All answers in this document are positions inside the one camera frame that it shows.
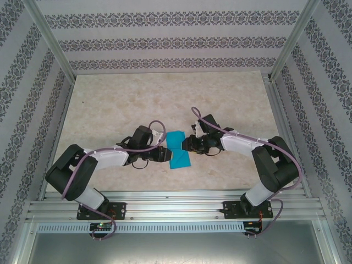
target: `robotic arm link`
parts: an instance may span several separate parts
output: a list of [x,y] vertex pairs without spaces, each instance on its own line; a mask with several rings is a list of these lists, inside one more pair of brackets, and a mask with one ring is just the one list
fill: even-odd
[[88,186],[94,171],[107,167],[133,164],[138,158],[146,161],[165,162],[171,160],[169,149],[159,146],[166,131],[157,132],[139,126],[132,137],[121,143],[96,151],[69,146],[46,174],[46,180],[68,201],[77,201],[89,208],[106,213],[108,199]]
[[[197,108],[192,107],[192,111],[198,117],[191,126],[195,135],[183,141],[183,150],[210,156],[210,148],[216,147],[219,151],[236,151],[253,157],[260,181],[241,197],[240,208],[245,215],[257,215],[260,207],[267,205],[265,202],[277,192],[293,189],[300,183],[301,168],[281,137],[255,139],[241,135],[232,128],[221,129],[211,114],[202,118]],[[296,178],[299,179],[294,185],[285,188]]]

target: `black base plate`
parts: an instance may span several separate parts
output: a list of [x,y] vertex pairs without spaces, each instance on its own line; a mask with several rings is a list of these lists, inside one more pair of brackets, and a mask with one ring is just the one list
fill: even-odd
[[246,232],[244,233],[244,235],[258,235],[262,232],[263,229],[263,225],[262,222],[243,222],[243,227],[246,230]]
[[240,207],[240,201],[225,201],[222,203],[223,209],[220,212],[224,213],[225,219],[238,218],[259,218],[259,213],[262,213],[262,218],[273,218],[273,211],[269,201],[263,202],[261,205],[246,215]]
[[[106,215],[114,220],[125,220],[126,203],[125,202],[110,202]],[[106,217],[94,213],[83,206],[78,207],[77,220],[106,220]]]

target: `white arm segment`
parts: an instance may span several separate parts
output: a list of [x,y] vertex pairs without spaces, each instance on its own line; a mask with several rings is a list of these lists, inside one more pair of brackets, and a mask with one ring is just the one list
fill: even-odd
[[252,150],[255,149],[256,147],[263,145],[255,141],[251,141],[239,136],[233,136],[229,134],[224,134],[220,140],[221,140],[221,145],[225,150],[236,151],[243,155],[246,155],[247,157],[253,157]]
[[[125,151],[119,151],[119,149],[122,149],[122,147],[117,145],[112,146],[111,148],[114,148],[115,150],[100,151],[90,155],[98,161],[94,171],[113,166],[120,167],[125,165],[128,158],[128,153]],[[84,151],[88,153],[92,150],[85,148]]]
[[[157,132],[155,130],[152,132],[153,142],[151,143],[151,146],[155,146],[162,138],[163,133]],[[111,148],[115,148],[115,150],[100,151],[90,155],[98,161],[94,171],[114,166],[121,167],[126,164],[129,156],[128,153],[126,151],[119,151],[119,149],[122,149],[122,147],[117,145],[112,146]],[[92,150],[84,149],[84,151],[88,153]],[[88,205],[93,209],[97,209],[104,202],[104,197],[96,189],[87,185],[86,189],[76,199],[76,201],[80,204]]]
[[259,181],[252,189],[246,192],[246,198],[253,206],[258,206],[273,194]]
[[[242,137],[229,134],[224,134],[222,136],[221,144],[225,150],[236,151],[247,157],[253,157],[252,150],[263,145],[256,141],[243,139]],[[266,189],[261,181],[259,181],[252,189],[246,192],[246,198],[253,206],[258,206],[273,194],[273,192]]]

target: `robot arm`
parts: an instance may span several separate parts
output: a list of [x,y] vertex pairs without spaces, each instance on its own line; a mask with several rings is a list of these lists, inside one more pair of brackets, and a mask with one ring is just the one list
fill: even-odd
[[[135,162],[138,158],[155,162],[169,161],[172,153],[169,149],[162,146],[146,152],[119,151],[122,149],[147,149],[150,146],[155,146],[162,136],[163,133],[156,132],[145,126],[139,126],[132,137],[126,137],[121,143],[107,148],[107,150],[94,152],[89,155],[81,166],[77,168],[75,178],[65,198],[68,201],[75,200],[94,210],[106,213],[109,204],[108,199],[96,189],[88,186],[93,172],[108,167],[127,166]],[[46,180],[62,194],[72,176],[74,168],[89,152],[91,150],[83,149],[78,145],[69,146],[49,169],[46,174]]]
[[[203,119],[220,128],[211,114]],[[260,181],[241,197],[240,207],[247,216],[257,215],[260,206],[267,199],[299,175],[298,169],[289,157],[258,141],[236,136],[238,133],[232,128],[224,130],[232,131],[232,134],[235,135],[223,133],[202,120],[198,120],[195,125],[192,125],[192,128],[195,135],[191,135],[183,141],[183,150],[207,155],[210,148],[216,147],[220,151],[236,151],[254,159]],[[261,141],[269,142],[291,154],[287,144],[279,136],[269,140],[261,139]]]

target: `patterned wallpaper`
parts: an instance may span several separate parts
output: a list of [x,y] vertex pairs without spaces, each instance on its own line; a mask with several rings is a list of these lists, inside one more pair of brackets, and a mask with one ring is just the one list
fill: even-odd
[[37,1],[77,74],[269,73],[305,3]]
[[352,1],[321,1],[277,79],[312,193],[352,263]]
[[0,2],[0,263],[36,200],[71,88],[19,0]]

